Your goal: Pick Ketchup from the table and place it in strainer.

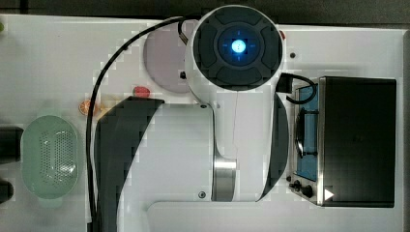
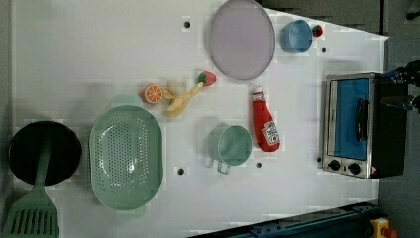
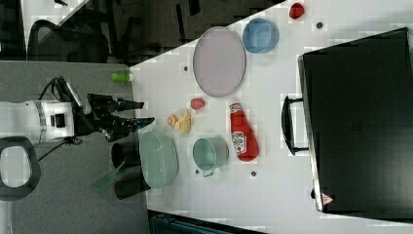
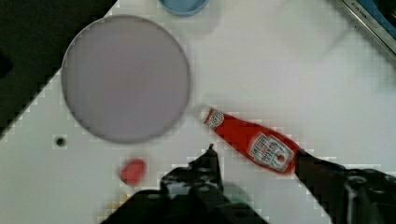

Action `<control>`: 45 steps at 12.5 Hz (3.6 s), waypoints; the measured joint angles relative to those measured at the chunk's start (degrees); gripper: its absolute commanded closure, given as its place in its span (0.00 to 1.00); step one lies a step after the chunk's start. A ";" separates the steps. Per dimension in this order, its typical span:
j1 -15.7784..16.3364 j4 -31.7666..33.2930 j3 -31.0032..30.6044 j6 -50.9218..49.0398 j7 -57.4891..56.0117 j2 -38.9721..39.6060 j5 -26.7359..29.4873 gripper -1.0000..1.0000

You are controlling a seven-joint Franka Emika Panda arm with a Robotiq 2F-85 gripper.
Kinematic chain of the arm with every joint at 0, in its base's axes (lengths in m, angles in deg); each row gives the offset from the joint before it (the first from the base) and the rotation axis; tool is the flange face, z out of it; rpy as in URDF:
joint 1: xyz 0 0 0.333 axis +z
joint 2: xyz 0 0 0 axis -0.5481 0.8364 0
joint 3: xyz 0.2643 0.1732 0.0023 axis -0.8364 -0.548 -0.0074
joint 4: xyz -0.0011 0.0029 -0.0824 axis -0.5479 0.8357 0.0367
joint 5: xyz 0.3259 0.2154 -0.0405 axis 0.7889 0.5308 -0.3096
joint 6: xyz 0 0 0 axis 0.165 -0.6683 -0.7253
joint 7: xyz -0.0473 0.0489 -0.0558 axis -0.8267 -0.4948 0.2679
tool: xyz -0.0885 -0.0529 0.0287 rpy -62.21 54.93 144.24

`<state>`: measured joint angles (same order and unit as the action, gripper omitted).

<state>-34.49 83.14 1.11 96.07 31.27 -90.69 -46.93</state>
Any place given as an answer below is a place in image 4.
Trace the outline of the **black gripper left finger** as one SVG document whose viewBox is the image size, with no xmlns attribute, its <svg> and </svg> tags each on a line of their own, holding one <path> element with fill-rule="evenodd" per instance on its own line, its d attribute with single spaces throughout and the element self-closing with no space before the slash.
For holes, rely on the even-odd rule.
<svg viewBox="0 0 396 224">
<path fill-rule="evenodd" d="M 185 167 L 177 167 L 165 175 L 160 182 L 160 191 L 166 193 L 170 199 L 176 196 L 188 195 L 195 187 L 211 186 L 223 192 L 218 153 L 214 145 L 199 158 L 188 163 Z"/>
</svg>

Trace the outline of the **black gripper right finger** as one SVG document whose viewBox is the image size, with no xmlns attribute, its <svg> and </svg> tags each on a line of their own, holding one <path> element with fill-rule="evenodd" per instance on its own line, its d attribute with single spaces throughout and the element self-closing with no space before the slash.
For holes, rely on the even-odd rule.
<svg viewBox="0 0 396 224">
<path fill-rule="evenodd" d="M 396 182 L 376 169 L 347 169 L 300 149 L 295 170 L 332 224 L 396 224 Z"/>
</svg>

